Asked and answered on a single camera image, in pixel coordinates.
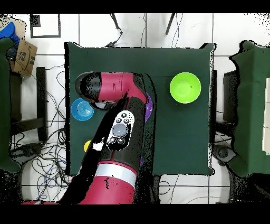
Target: black chair leg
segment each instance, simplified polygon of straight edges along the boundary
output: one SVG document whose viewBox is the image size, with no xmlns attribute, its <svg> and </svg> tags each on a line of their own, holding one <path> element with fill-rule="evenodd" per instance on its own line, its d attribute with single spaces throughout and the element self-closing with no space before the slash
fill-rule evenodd
<svg viewBox="0 0 270 224">
<path fill-rule="evenodd" d="M 112 17 L 112 19 L 113 19 L 113 21 L 114 21 L 114 24 L 115 24 L 115 26 L 116 26 L 116 29 L 118 30 L 118 29 L 119 29 L 119 26 L 118 26 L 118 23 L 117 23 L 115 14 L 114 14 L 114 13 L 111 13 L 111 17 Z"/>
<path fill-rule="evenodd" d="M 175 17 L 175 13 L 172 13 L 172 14 L 171 14 L 170 21 L 169 21 L 169 24 L 168 24 L 167 29 L 166 29 L 166 35 L 168 35 L 168 33 L 169 33 L 169 31 L 170 31 L 171 23 L 172 23 L 172 20 L 173 20 L 174 17 Z"/>
</svg>

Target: white tile floor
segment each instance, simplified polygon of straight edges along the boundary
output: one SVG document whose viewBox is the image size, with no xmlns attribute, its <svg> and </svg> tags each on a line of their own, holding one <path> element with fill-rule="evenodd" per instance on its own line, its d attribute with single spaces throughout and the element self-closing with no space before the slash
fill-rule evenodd
<svg viewBox="0 0 270 224">
<path fill-rule="evenodd" d="M 36 67 L 61 66 L 64 63 L 64 42 L 73 41 L 82 47 L 102 47 L 119 37 L 120 31 L 115 29 L 113 20 L 109 14 L 61 14 L 60 38 L 33 38 L 30 36 L 30 16 L 13 15 L 26 23 L 25 39 L 37 46 L 37 56 L 32 74 L 35 76 Z M 199 48 L 204 43 L 214 42 L 217 49 L 214 52 L 214 69 L 218 70 L 217 110 L 223 111 L 223 75 L 225 72 L 235 70 L 234 64 L 228 56 L 239 50 L 242 40 L 253 40 L 260 45 L 270 42 L 270 24 L 262 23 L 257 14 L 177 14 L 179 25 L 179 40 L 177 20 L 174 18 L 168 35 L 165 35 L 166 27 L 170 19 L 170 13 L 147 14 L 147 40 L 143 13 L 139 14 L 115 14 L 118 25 L 123 31 L 116 46 L 147 46 L 149 48 L 170 48 L 172 45 L 179 48 Z M 57 16 L 41 14 L 41 22 L 46 23 L 40 28 L 34 27 L 37 35 L 54 35 L 50 28 L 57 26 Z M 47 89 L 54 96 L 57 105 L 64 97 L 64 89 L 56 82 L 56 76 L 64 71 L 63 66 L 47 70 Z M 59 82 L 64 85 L 64 72 L 58 76 Z M 52 121 L 56 113 L 52 99 L 48 97 L 48 120 Z M 60 111 L 65 116 L 65 101 L 60 106 Z M 23 80 L 22 84 L 22 117 L 29 119 L 36 116 L 36 82 L 33 77 Z M 222 120 L 222 114 L 217 113 L 217 119 Z M 55 118 L 49 133 L 63 127 L 63 119 Z M 37 142 L 35 130 L 25 132 L 22 144 Z M 54 136 L 50 143 L 57 141 Z M 211 165 L 215 174 L 207 177 L 202 175 L 163 175 L 160 183 L 161 203 L 226 203 L 229 195 L 229 177 L 225 167 L 218 165 L 212 158 Z M 28 162 L 23 172 L 23 196 L 24 199 L 36 199 L 38 191 L 36 187 L 39 174 L 33 170 L 31 162 Z M 57 186 L 48 188 L 43 198 L 53 200 L 61 189 Z"/>
</svg>

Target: lime green bowl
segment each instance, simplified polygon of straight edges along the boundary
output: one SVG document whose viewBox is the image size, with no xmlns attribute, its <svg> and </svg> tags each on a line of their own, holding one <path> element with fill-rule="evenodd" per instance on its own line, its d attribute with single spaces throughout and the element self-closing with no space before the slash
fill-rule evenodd
<svg viewBox="0 0 270 224">
<path fill-rule="evenodd" d="M 188 104 L 196 100 L 200 95 L 200 91 L 200 80 L 189 72 L 177 74 L 170 83 L 171 96 L 182 104 Z"/>
</svg>

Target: green table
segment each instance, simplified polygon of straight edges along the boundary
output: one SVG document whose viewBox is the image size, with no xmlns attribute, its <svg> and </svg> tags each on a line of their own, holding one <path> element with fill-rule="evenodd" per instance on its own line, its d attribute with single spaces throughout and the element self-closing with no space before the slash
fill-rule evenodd
<svg viewBox="0 0 270 224">
<path fill-rule="evenodd" d="M 9 62 L 6 52 L 14 45 L 10 38 L 0 40 L 0 94 L 2 96 L 0 110 L 0 169 L 16 173 L 21 167 L 9 157 L 9 142 L 11 133 L 11 97 Z"/>
<path fill-rule="evenodd" d="M 87 71 L 125 71 L 145 74 L 144 85 L 154 111 L 144 128 L 143 158 L 153 159 L 153 174 L 212 174 L 208 167 L 208 101 L 210 53 L 214 45 L 200 49 L 81 48 L 66 43 L 69 64 L 70 107 L 78 99 L 74 82 Z M 180 104 L 170 95 L 169 84 L 180 72 L 191 72 L 201 82 L 201 94 L 190 104 Z M 92 139 L 104 116 L 95 110 L 85 122 L 70 116 L 70 174 L 76 175 L 84 156 L 84 143 Z M 155 142 L 155 152 L 149 146 Z"/>
<path fill-rule="evenodd" d="M 239 176 L 270 174 L 270 155 L 262 151 L 265 84 L 270 78 L 270 48 L 243 41 L 231 56 L 240 75 L 233 149 L 237 156 L 228 165 Z"/>
</svg>

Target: silver stripe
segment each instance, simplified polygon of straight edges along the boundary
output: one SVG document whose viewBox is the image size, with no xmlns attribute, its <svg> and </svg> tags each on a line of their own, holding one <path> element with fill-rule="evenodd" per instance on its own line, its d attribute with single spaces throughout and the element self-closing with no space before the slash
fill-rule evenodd
<svg viewBox="0 0 270 224">
<path fill-rule="evenodd" d="M 112 176 L 131 184 L 135 188 L 136 175 L 123 166 L 110 163 L 99 164 L 95 176 Z"/>
</svg>

